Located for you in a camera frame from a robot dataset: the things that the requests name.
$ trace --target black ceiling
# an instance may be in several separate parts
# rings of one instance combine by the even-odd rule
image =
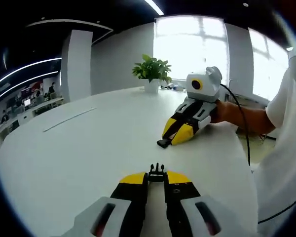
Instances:
[[[165,15],[197,14],[216,16],[239,27],[253,28],[283,47],[288,47],[272,15],[271,9],[285,12],[285,0],[274,0],[266,5],[266,0],[154,0]],[[94,39],[103,35],[100,28],[74,23],[48,23],[32,27],[27,25],[41,20],[73,19],[107,26],[112,34],[152,22],[157,13],[144,0],[104,0],[63,3],[22,4],[0,7],[0,78],[27,64],[59,57],[63,40],[71,29],[91,30]]]

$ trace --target table surface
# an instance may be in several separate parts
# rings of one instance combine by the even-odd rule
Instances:
[[[30,108],[30,109],[26,110],[24,113],[33,112],[33,111],[35,111],[35,110],[38,110],[39,108],[42,108],[42,107],[47,106],[47,105],[52,104],[52,103],[56,103],[56,102],[61,101],[61,100],[63,100],[63,99],[64,99],[64,98],[56,98],[56,99],[52,99],[52,100],[49,100],[49,101],[43,102],[43,103],[41,103],[41,104],[39,104],[39,105],[34,106],[33,108]],[[2,131],[4,131],[6,128],[8,128],[8,127],[9,127],[11,124],[13,124],[15,121],[17,121],[17,120],[18,120],[18,116],[21,116],[22,114],[19,114],[19,115],[17,115],[17,117],[15,117],[15,118],[11,118],[11,119],[9,119],[7,122],[5,122],[4,124],[2,124],[2,125],[0,126],[0,133],[1,133]]]
[[[148,172],[159,162],[184,173],[201,195],[233,210],[240,225],[255,232],[256,188],[230,124],[211,124],[177,146],[157,146],[185,97],[140,88],[107,92],[47,111],[10,133],[0,149],[0,179],[22,222],[35,236],[61,235],[76,215],[109,197],[124,176]],[[43,132],[91,108],[96,109]],[[165,210],[163,184],[151,184],[141,236],[171,236]]]

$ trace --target ceiling light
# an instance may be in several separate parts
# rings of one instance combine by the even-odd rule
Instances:
[[[145,2],[147,2],[153,8],[153,10],[155,10],[159,14],[159,16],[162,16],[163,15],[163,12],[157,6],[157,4],[154,3],[153,0],[145,0]]]
[[[40,77],[43,77],[43,76],[46,76],[46,75],[50,75],[50,74],[53,74],[53,73],[58,73],[58,71],[51,72],[51,73],[46,73],[46,74],[43,74],[43,75],[40,75],[40,76],[37,76],[37,77],[31,78],[31,79],[28,79],[28,80],[25,80],[24,82],[21,82],[20,84],[17,84],[17,85],[15,85],[15,86],[11,87],[9,90],[7,90],[7,91],[5,91],[4,93],[2,93],[2,94],[0,95],[0,98],[1,98],[4,94],[6,94],[6,93],[9,92],[10,90],[16,88],[16,87],[19,86],[19,85],[22,85],[22,84],[24,84],[24,83],[26,83],[26,82],[28,82],[28,81],[31,81],[31,80],[34,80],[34,79],[36,79],[36,78],[40,78]]]
[[[59,85],[61,86],[61,71],[59,72]]]
[[[3,55],[3,64],[4,64],[5,69],[7,70],[6,63],[5,63],[5,54]]]
[[[9,73],[8,75],[2,77],[2,78],[0,79],[0,82],[3,81],[4,79],[6,79],[7,77],[11,76],[12,74],[15,74],[16,72],[22,70],[22,69],[28,68],[28,67],[30,67],[30,66],[33,66],[33,65],[36,65],[36,64],[39,64],[39,63],[44,63],[44,62],[49,62],[49,61],[54,61],[54,60],[60,60],[60,59],[61,59],[61,58],[47,59],[47,60],[43,60],[43,61],[40,61],[40,62],[37,62],[37,63],[32,63],[32,64],[29,64],[29,65],[27,65],[27,66],[21,67],[21,68],[15,70],[15,71],[13,71],[12,73]]]

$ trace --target white pot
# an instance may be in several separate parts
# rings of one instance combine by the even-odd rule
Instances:
[[[159,79],[153,79],[150,83],[148,79],[145,79],[145,92],[151,94],[158,94]]]

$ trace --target person in background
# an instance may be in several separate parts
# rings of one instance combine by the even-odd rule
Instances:
[[[55,83],[53,82],[48,90],[48,93],[51,94],[51,93],[55,93],[55,89],[54,89],[54,85]]]
[[[1,124],[3,124],[4,122],[7,122],[9,120],[9,116],[6,114],[5,110],[3,110],[3,116],[1,119]]]

